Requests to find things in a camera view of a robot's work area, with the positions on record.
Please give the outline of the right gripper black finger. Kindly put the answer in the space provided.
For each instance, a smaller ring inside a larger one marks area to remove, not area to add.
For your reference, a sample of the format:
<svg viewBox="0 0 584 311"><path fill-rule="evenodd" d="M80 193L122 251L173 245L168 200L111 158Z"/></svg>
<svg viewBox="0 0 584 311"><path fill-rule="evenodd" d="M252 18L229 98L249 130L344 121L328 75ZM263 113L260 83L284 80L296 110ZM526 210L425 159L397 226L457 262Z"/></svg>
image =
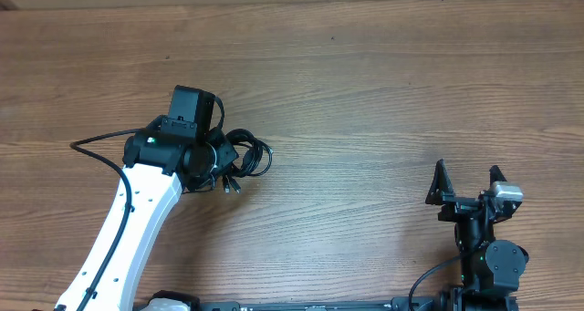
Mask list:
<svg viewBox="0 0 584 311"><path fill-rule="evenodd" d="M448 175L444 159L436 162L433 181L427 193L425 203L430 205L444 205L455 197L453 185Z"/></svg>
<svg viewBox="0 0 584 311"><path fill-rule="evenodd" d="M496 182L506 182L505 175L501 172L497 165L493 165L489 169L490 185L493 186Z"/></svg>

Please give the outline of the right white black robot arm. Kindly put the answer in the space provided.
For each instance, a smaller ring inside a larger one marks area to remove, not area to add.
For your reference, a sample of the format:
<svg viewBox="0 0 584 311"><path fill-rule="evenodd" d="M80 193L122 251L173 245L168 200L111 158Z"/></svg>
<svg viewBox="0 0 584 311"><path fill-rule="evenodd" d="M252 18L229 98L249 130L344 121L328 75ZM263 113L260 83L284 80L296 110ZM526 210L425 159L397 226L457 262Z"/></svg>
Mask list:
<svg viewBox="0 0 584 311"><path fill-rule="evenodd" d="M433 310L517 310L512 293L529 261L521 246L495 238L494 226L512 218L524 199L519 186L509 182L498 166L489 169L490 184L475 198L458 197L445 162L439 160L425 202L441 208L438 219L454 224L459 254L429 270L458 262L461 284L443 290Z"/></svg>

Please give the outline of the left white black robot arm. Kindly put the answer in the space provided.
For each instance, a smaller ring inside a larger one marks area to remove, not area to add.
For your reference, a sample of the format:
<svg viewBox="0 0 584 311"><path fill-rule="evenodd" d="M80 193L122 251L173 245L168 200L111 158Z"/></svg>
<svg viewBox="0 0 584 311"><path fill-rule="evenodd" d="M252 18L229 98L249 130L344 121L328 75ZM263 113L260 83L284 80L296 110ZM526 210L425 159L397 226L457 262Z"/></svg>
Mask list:
<svg viewBox="0 0 584 311"><path fill-rule="evenodd" d="M122 164L71 149L111 167L120 177L109 213L89 255L56 302L57 310L130 310L158 233L184 192L210 192L236 153L211 123L223 102L211 92L176 86L169 111L143 128L124 130Z"/></svg>

